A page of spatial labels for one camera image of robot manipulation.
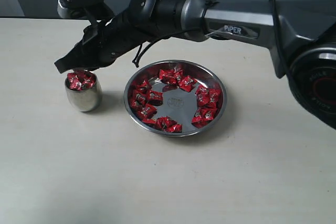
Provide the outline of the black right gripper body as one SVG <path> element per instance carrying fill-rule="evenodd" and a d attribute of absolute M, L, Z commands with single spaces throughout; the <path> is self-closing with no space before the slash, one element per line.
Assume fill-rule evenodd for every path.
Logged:
<path fill-rule="evenodd" d="M 147 34 L 134 27 L 126 11 L 121 12 L 109 23 L 99 25 L 97 34 L 86 31 L 80 49 L 83 67 L 107 67 L 117 58 L 147 40 Z"/>

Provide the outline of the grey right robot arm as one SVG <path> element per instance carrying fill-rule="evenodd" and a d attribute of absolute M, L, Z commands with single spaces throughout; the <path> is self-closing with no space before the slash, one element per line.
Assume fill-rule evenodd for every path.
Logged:
<path fill-rule="evenodd" d="M 335 127 L 335 0 L 130 0 L 117 15 L 104 0 L 59 0 L 58 14 L 90 21 L 55 62 L 61 73 L 104 68 L 143 43 L 171 37 L 235 40 L 268 49 L 276 76 L 288 79 L 297 102 Z"/>

